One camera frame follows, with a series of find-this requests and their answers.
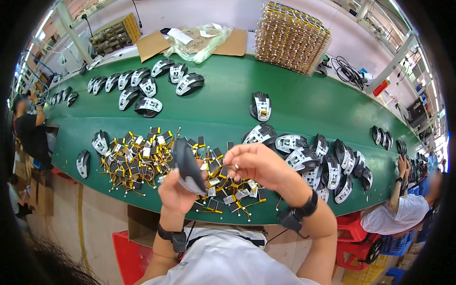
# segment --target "hand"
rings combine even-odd
[[[404,181],[407,182],[408,179],[409,179],[409,173],[410,173],[410,162],[409,162],[409,160],[407,160],[407,159],[405,160],[405,162],[406,162],[406,165],[407,165],[407,166],[406,166],[406,168],[405,168]]]
[[[251,178],[277,191],[291,207],[304,205],[312,195],[301,176],[261,143],[234,146],[225,154],[223,163],[229,166],[228,175],[235,180]]]
[[[198,167],[201,167],[203,162],[197,160],[197,164]],[[163,207],[166,207],[170,212],[185,215],[192,208],[197,196],[177,182],[180,177],[179,169],[175,168],[171,170],[163,180],[163,183],[158,187],[158,195],[163,203]]]
[[[399,170],[399,177],[404,177],[405,169],[407,169],[407,159],[402,158],[402,155],[399,155],[398,159],[398,170]]]

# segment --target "green workbench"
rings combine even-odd
[[[46,105],[47,125],[58,125],[59,132],[52,163],[61,171],[79,182],[126,203],[159,212],[161,201],[157,190],[146,185],[141,190],[145,197],[129,192],[124,197],[123,187],[108,192],[112,183],[107,174],[97,173],[98,158],[91,140],[93,135],[106,131],[109,138],[124,137],[128,131],[135,135],[149,132],[149,127],[161,127],[162,132],[171,130],[196,140],[203,135],[206,145],[226,150],[226,142],[241,143],[241,136],[259,122],[249,113],[252,92],[269,94],[272,114],[267,122],[274,126],[277,135],[297,133],[304,135],[309,143],[317,134],[323,134],[331,142],[344,141],[353,150],[359,150],[366,158],[367,166],[373,174],[373,186],[363,191],[361,181],[353,179],[353,191],[341,204],[334,202],[331,195],[328,205],[338,215],[364,209],[390,197],[391,186],[397,178],[394,163],[397,160],[396,143],[390,151],[375,145],[371,135],[373,125],[389,130],[394,140],[404,140],[410,154],[420,145],[417,138],[393,114],[380,104],[332,78],[314,74],[309,78],[290,70],[268,63],[256,61],[252,56],[229,57],[212,55],[202,64],[186,62],[189,72],[204,76],[204,87],[185,97],[175,93],[176,86],[168,82],[167,76],[156,78],[155,98],[163,103],[162,111],[152,119],[144,118],[134,111],[134,105],[120,111],[118,101],[120,91],[110,93],[104,90],[94,96],[87,93],[88,81],[96,75],[110,76],[126,70],[150,67],[163,56],[156,56],[145,63],[139,57],[117,61],[100,66],[84,75],[76,75],[64,81],[60,90],[71,86],[79,93],[76,102],[67,107],[66,102],[54,106]],[[176,62],[184,62],[177,55],[171,56]],[[90,175],[83,179],[76,169],[78,154],[87,149],[92,155]],[[187,218],[208,222],[231,224],[275,224],[278,201],[275,192],[267,191],[266,202],[248,208],[252,213],[251,222],[241,212],[223,214],[190,212]],[[281,202],[279,209],[285,208]]]

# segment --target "blue plastic crate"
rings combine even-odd
[[[386,276],[394,276],[394,279],[393,279],[393,285],[398,285],[399,284],[399,281],[400,279],[402,278],[402,275],[404,274],[405,270],[404,269],[399,269],[399,268],[395,268],[395,267],[392,267],[388,270],[388,272],[386,272]]]
[[[405,251],[412,242],[414,231],[415,230],[412,230],[411,232],[406,233],[400,238],[393,238],[392,235],[383,236],[383,247],[380,254],[394,256],[404,255]]]
[[[419,186],[415,186],[413,188],[410,188],[409,190],[407,190],[407,193],[408,194],[415,194],[416,196],[418,196],[420,194],[420,187]]]

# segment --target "white shirt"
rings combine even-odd
[[[399,197],[397,213],[392,212],[388,208],[388,202],[385,202],[362,217],[361,226],[368,233],[382,235],[400,233],[421,222],[428,211],[429,204],[423,196],[408,194]]]
[[[190,229],[185,228],[184,231],[188,235]],[[264,235],[258,232],[194,228],[189,240],[207,234],[210,235],[194,242],[182,261],[168,270],[167,275],[155,277],[142,285],[319,285],[310,279],[298,278],[261,248],[237,236],[239,234],[251,239],[266,240]]]

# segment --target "black shirt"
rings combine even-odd
[[[46,128],[36,125],[36,115],[24,114],[16,120],[17,137],[22,147],[31,157],[37,159],[45,169],[51,169],[48,154]]]

